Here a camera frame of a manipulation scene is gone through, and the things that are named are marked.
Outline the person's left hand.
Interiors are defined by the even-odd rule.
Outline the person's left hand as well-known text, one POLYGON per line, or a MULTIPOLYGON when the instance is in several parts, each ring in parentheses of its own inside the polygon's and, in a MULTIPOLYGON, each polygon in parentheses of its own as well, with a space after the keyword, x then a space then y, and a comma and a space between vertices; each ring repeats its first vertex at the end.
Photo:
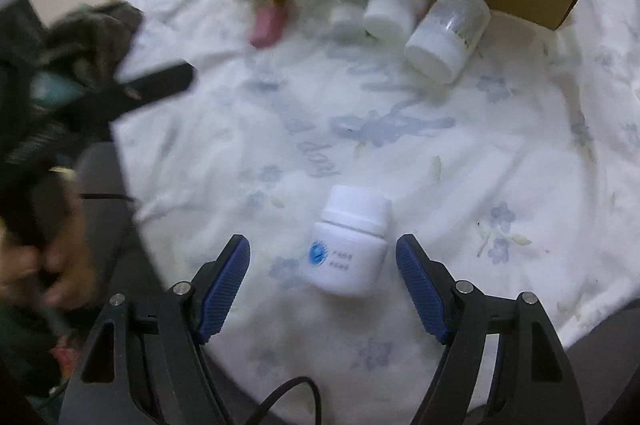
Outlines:
POLYGON ((24 246, 1 223, 1 301, 25 306, 32 298, 26 280, 40 271, 58 276, 42 298, 47 306, 73 310, 87 305, 96 296, 96 268, 86 235, 84 208, 75 182, 65 179, 67 216, 58 235, 40 252, 24 246))

